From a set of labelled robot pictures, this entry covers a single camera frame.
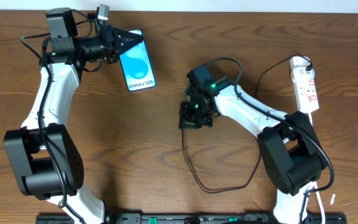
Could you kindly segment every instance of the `white tape piece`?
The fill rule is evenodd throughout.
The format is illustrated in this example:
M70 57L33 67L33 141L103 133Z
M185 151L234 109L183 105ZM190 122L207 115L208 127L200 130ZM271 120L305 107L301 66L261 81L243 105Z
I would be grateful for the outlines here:
M333 194L333 197L331 198L331 204L334 203L334 200L335 200L335 194Z

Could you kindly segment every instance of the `white power strip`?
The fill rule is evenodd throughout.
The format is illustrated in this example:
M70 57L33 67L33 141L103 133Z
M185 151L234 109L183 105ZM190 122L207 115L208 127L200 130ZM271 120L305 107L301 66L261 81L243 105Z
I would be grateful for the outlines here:
M296 104L303 113L311 113L319 108L316 85L314 83L314 70L306 71L310 64L302 57L291 58L291 79L293 81Z

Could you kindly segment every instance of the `wooden tabletop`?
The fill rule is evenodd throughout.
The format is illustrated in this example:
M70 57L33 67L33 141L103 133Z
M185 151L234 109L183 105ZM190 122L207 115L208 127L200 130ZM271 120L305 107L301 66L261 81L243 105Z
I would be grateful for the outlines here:
M185 100L187 72L207 60L240 60L245 68L241 86L253 93L262 71L299 53L313 61L320 105L313 113L314 128L335 170L333 187L321 193L324 209L358 223L358 14L112 11L110 23L143 31L157 86L129 93L118 63L83 74L67 128L95 196L117 212L272 210L276 188L263 162L246 189L209 195L198 188L181 154L179 104ZM81 25L81 34L87 30ZM61 212L20 193L3 145L5 132L20 128L29 114L40 83L38 60L20 36L44 32L43 11L0 11L0 223L34 223L40 213ZM29 42L40 50L42 39ZM238 73L230 62L212 70L217 77ZM296 111L289 62L267 74L258 99ZM227 117L185 137L199 178L212 189L244 184L259 155L251 133ZM328 179L325 170L318 184ZM314 195L308 209L319 212Z

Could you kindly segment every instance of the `smartphone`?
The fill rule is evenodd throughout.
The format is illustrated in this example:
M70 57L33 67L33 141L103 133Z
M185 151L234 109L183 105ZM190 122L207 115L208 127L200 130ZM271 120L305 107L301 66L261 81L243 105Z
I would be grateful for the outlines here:
M140 30L130 32L143 35ZM129 91L155 87L154 73L144 41L120 55L119 60Z

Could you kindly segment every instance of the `white background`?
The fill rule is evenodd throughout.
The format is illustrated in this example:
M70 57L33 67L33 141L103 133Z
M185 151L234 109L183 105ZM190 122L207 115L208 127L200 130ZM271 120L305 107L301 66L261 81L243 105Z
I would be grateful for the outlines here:
M99 4L113 11L358 13L358 0L0 0L0 9L95 10Z

